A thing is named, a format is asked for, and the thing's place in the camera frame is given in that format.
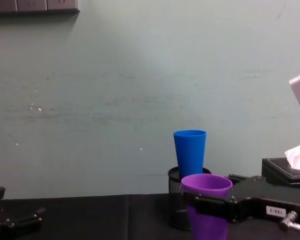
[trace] wall socket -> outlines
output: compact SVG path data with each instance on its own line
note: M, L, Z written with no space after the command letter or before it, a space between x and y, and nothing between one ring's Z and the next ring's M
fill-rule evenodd
M17 0L0 0L0 13L17 12Z
M78 10L78 0L46 0L48 10Z
M18 12L47 11L46 0L16 0Z

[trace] cup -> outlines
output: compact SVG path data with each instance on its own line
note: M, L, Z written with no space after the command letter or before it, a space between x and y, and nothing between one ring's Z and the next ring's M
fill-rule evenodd
M181 180L183 191L207 196L225 197L232 182L213 174L194 174ZM196 212L194 206L187 205L187 215L194 240L227 240L228 223L224 218Z
M206 135L202 130L181 130L173 134L180 179L202 173Z

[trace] tissue box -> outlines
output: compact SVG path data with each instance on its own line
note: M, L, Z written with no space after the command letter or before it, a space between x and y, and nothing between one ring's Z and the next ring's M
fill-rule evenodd
M262 176L270 184L300 188L300 170L292 169L286 157L262 159Z

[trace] printed label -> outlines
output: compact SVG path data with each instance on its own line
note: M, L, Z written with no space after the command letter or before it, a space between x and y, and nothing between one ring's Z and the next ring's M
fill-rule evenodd
M266 214L276 217L284 218L287 215L287 211L284 208L266 206Z

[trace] black table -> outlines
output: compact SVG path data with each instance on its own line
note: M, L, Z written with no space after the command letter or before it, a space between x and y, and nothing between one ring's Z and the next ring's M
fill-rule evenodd
M167 194L4 200L14 216L46 208L40 232L20 240L191 240L167 224ZM300 240L274 222L250 219L230 224L228 240Z

